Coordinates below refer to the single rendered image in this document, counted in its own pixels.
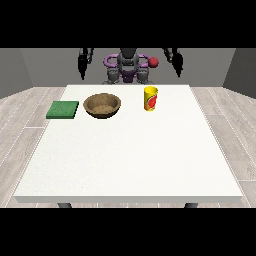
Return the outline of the yellow cup with melon print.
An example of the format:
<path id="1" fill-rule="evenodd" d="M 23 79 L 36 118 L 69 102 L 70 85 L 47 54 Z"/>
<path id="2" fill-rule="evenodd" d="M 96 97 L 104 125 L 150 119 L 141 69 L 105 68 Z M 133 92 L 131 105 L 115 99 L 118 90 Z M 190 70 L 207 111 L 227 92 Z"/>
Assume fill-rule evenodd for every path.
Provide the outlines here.
<path id="1" fill-rule="evenodd" d="M 158 89 L 154 86 L 147 86 L 144 88 L 144 109 L 146 111 L 153 111 L 155 109 Z"/>

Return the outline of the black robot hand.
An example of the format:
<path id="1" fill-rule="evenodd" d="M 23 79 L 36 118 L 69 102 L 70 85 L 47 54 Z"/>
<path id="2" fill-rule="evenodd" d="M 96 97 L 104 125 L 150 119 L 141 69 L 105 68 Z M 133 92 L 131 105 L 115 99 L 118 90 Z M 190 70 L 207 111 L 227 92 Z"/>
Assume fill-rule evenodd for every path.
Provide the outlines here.
<path id="1" fill-rule="evenodd" d="M 180 76 L 183 70 L 183 56 L 177 48 L 164 48 L 164 55 L 169 63 L 172 64 L 177 76 Z"/>
<path id="2" fill-rule="evenodd" d="M 87 66 L 92 62 L 94 49 L 93 48 L 80 48 L 78 55 L 78 71 L 81 79 L 85 78 Z"/>

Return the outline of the green square pad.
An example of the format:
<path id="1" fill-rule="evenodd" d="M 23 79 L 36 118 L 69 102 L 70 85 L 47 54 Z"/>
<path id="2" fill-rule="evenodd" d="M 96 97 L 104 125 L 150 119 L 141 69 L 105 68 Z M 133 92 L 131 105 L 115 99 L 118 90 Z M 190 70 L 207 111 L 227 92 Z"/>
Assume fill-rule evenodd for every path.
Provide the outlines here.
<path id="1" fill-rule="evenodd" d="M 53 101 L 47 114 L 47 119 L 73 119 L 75 117 L 78 101 Z"/>

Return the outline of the brown wooden bowl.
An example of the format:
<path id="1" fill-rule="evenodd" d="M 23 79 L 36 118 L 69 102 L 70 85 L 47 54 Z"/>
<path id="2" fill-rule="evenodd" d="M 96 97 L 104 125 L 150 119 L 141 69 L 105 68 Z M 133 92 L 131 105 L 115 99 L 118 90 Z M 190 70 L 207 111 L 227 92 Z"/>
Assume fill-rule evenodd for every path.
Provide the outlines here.
<path id="1" fill-rule="evenodd" d="M 113 94 L 100 93 L 89 96 L 83 103 L 85 111 L 94 118 L 107 119 L 121 107 L 121 100 Z"/>

